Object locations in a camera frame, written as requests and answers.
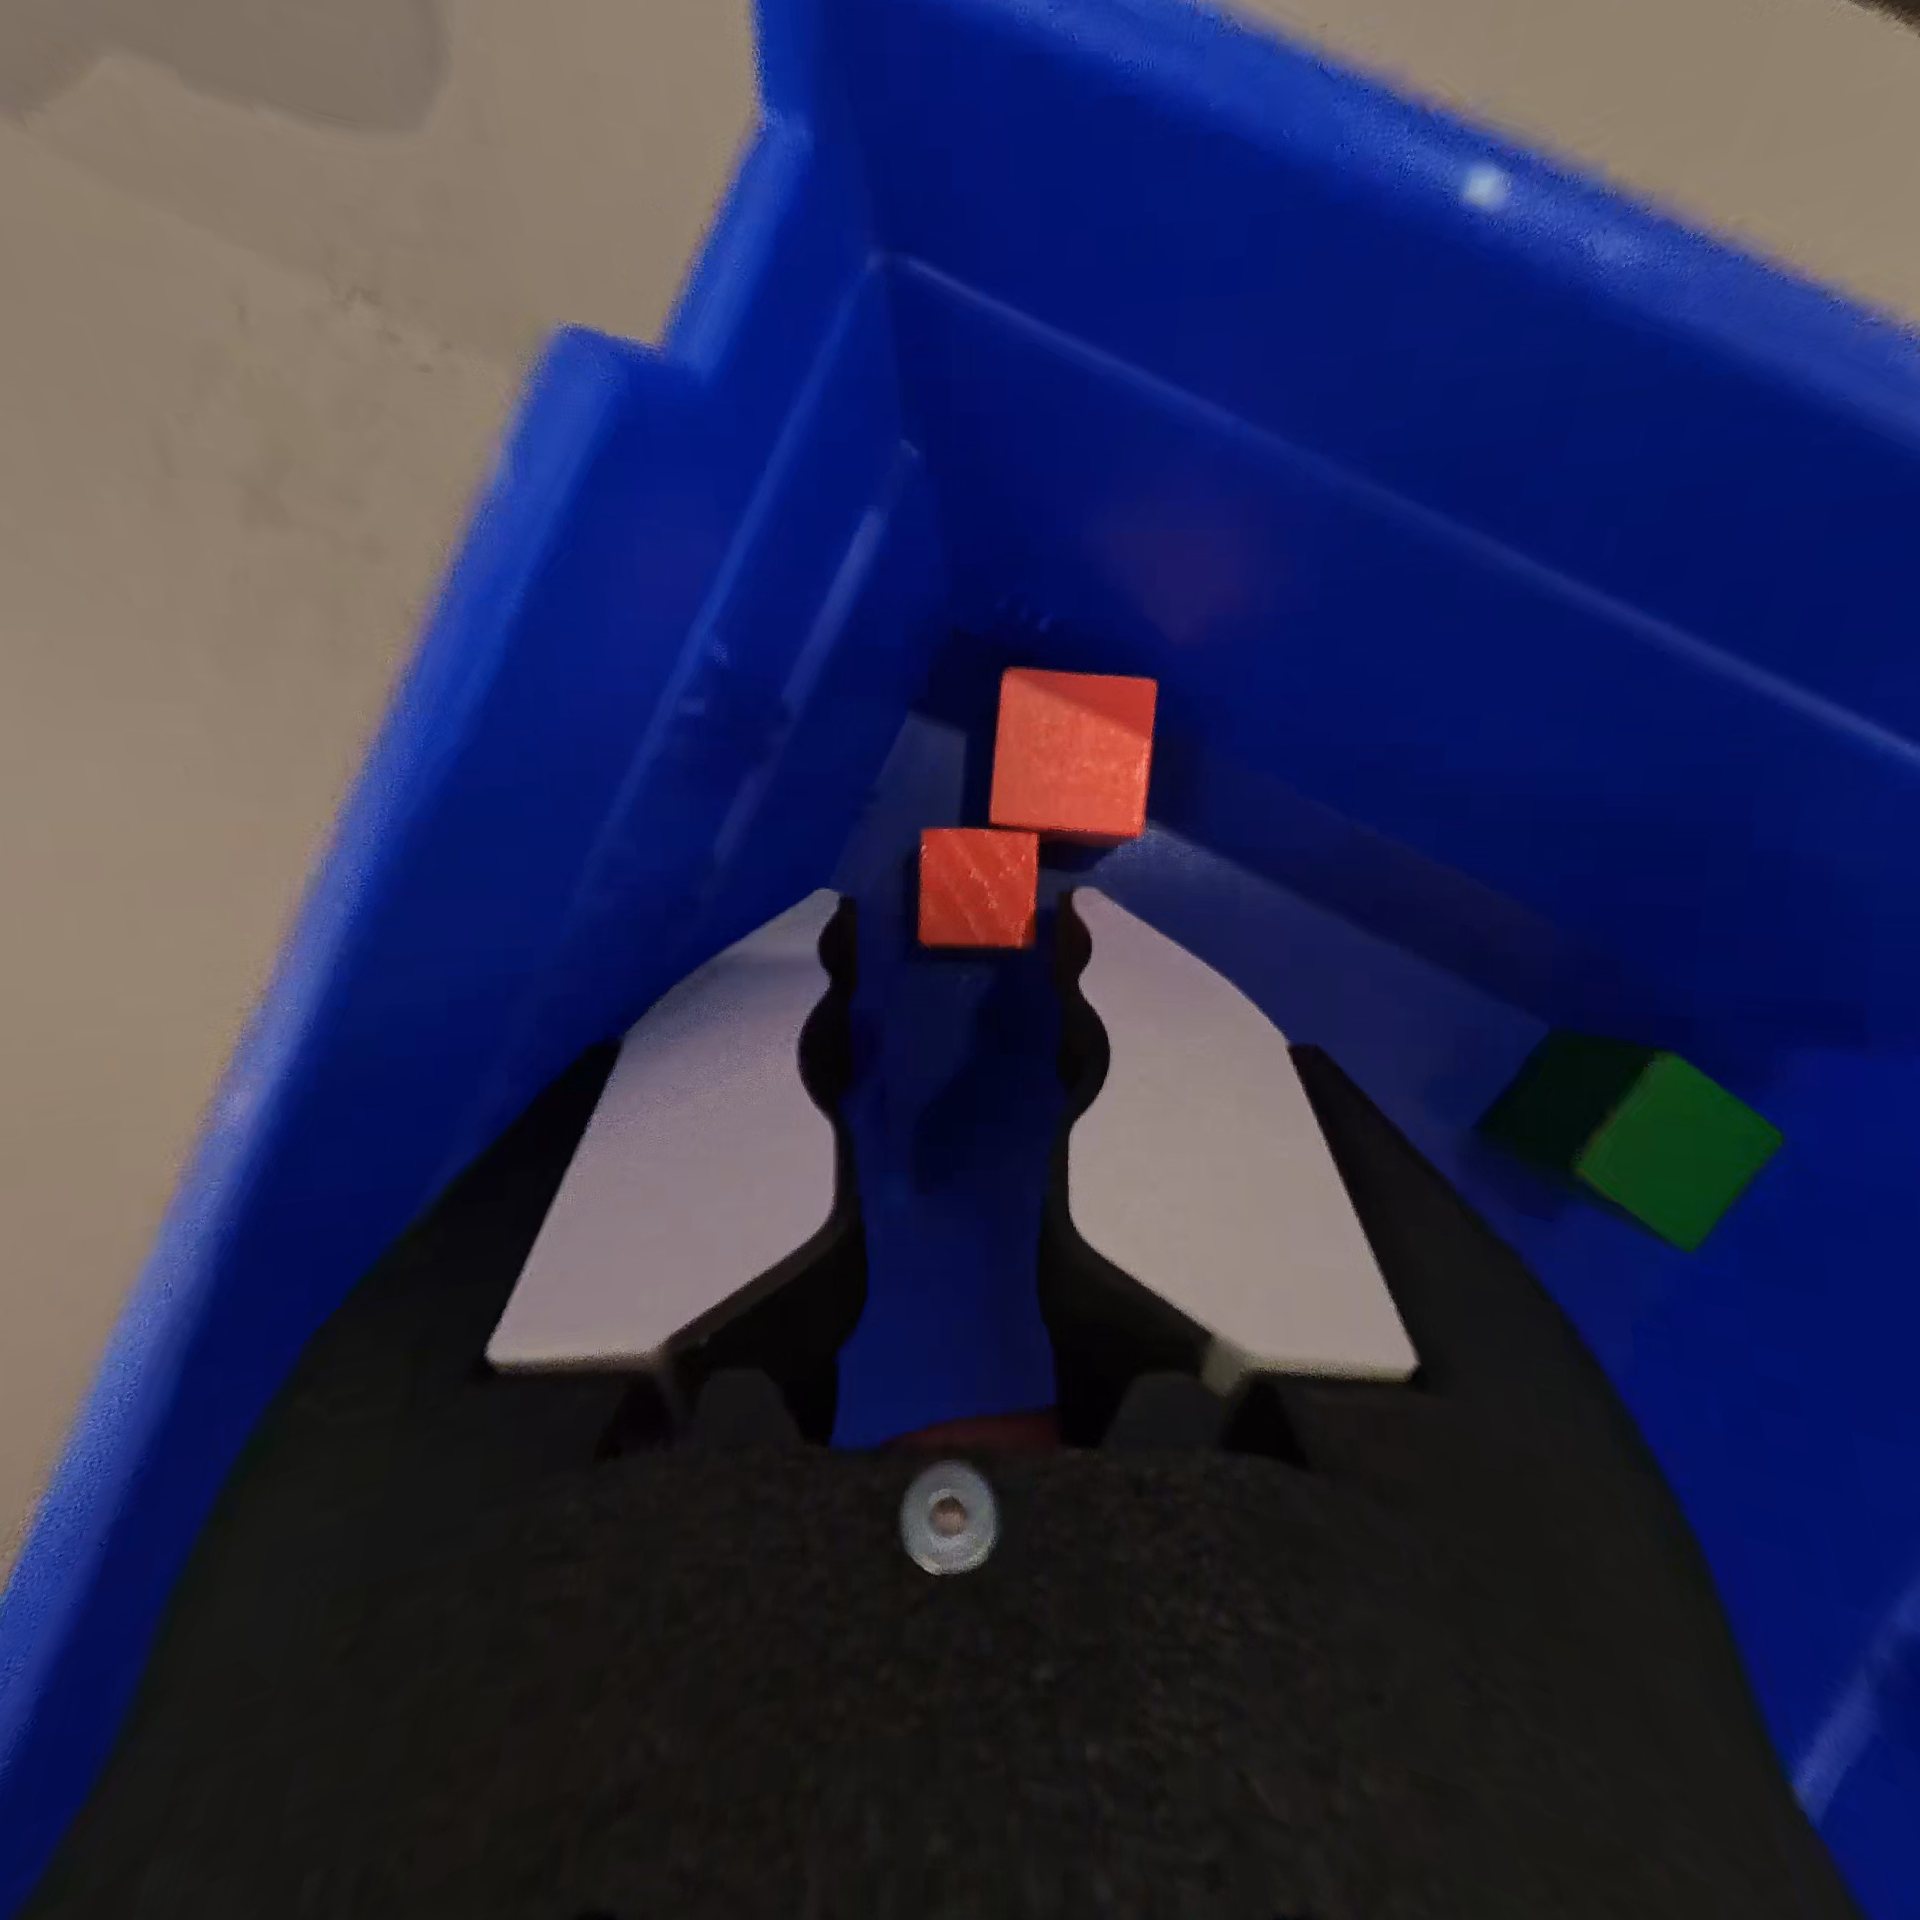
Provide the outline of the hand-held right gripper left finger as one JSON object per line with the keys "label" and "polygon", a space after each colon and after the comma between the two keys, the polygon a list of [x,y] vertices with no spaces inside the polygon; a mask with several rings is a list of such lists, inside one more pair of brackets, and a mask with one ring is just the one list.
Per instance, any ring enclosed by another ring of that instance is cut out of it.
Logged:
{"label": "hand-held right gripper left finger", "polygon": [[752,1374],[816,1446],[872,1255],[849,1118],[858,902],[821,889],[665,992],[608,1080],[488,1340],[504,1375],[624,1375],[689,1428]]}

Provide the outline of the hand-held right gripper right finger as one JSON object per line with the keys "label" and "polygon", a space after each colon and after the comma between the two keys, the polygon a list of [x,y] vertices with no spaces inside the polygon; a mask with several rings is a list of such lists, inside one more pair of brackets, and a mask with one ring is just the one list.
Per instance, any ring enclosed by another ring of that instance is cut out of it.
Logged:
{"label": "hand-held right gripper right finger", "polygon": [[1152,1398],[1216,1436],[1276,1381],[1416,1382],[1287,1033],[1092,884],[1058,902],[1055,967],[1064,1109],[1039,1301],[1061,1439],[1097,1449]]}

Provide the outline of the large green wooden cube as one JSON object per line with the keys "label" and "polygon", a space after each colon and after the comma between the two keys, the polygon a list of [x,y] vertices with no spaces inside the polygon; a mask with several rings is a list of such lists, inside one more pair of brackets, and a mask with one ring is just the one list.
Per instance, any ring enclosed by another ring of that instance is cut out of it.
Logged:
{"label": "large green wooden cube", "polygon": [[1680,1053],[1567,1029],[1539,1039],[1477,1134],[1688,1255],[1785,1143]]}

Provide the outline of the blue plastic bin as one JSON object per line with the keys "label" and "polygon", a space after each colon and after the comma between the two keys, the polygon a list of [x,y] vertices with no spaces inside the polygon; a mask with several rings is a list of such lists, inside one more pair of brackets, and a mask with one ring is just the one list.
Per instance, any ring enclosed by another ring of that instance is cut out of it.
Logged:
{"label": "blue plastic bin", "polygon": [[[536,365],[5,1593],[5,1916],[1915,1916],[1915,340],[1180,5],[759,5]],[[1145,830],[919,945],[1001,671]],[[1420,1356],[1058,1433],[1055,921],[1287,1033]],[[858,909],[827,1444],[484,1349],[636,1021]],[[1698,1252],[1539,1039],[1784,1132]]]}

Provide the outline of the large red wooden cube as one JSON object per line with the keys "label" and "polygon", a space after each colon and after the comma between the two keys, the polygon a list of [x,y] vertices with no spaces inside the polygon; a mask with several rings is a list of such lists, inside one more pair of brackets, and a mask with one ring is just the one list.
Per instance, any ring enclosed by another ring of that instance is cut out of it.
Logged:
{"label": "large red wooden cube", "polygon": [[1145,830],[1160,686],[1010,664],[1000,676],[989,825],[1115,848]]}

